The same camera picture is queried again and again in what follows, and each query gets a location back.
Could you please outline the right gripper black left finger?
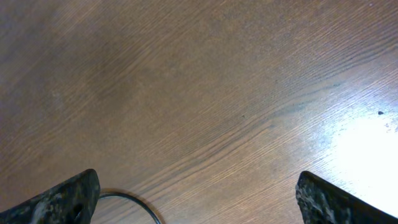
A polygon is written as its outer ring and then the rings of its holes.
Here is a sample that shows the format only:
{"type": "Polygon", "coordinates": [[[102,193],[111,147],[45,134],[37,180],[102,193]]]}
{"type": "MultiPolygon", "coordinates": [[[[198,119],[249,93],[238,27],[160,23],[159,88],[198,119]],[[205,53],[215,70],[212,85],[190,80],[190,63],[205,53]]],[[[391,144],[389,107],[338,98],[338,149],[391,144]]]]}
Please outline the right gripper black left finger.
{"type": "Polygon", "coordinates": [[[1,212],[1,224],[89,224],[100,196],[100,181],[87,169],[62,183],[1,212]]]}

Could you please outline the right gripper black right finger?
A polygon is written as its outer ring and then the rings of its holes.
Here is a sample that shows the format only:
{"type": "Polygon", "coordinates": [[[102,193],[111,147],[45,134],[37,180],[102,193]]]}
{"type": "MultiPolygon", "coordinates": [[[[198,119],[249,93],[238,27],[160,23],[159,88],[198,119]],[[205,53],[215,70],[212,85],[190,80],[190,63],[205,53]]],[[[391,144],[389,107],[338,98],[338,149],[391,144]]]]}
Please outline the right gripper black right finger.
{"type": "Polygon", "coordinates": [[[307,170],[300,173],[295,187],[295,197],[305,224],[397,224],[396,217],[373,207],[307,170]]]}

